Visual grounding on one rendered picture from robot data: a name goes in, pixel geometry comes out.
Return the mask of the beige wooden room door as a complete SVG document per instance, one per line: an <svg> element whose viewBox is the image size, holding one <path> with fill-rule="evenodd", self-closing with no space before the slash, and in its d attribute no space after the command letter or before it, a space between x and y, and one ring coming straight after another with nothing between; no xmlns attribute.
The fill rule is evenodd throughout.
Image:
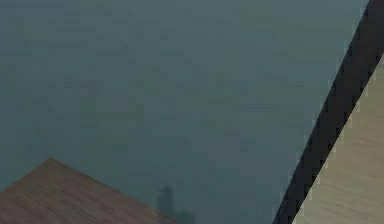
<svg viewBox="0 0 384 224"><path fill-rule="evenodd" d="M272 224L384 224L384 0L369 0Z"/></svg>

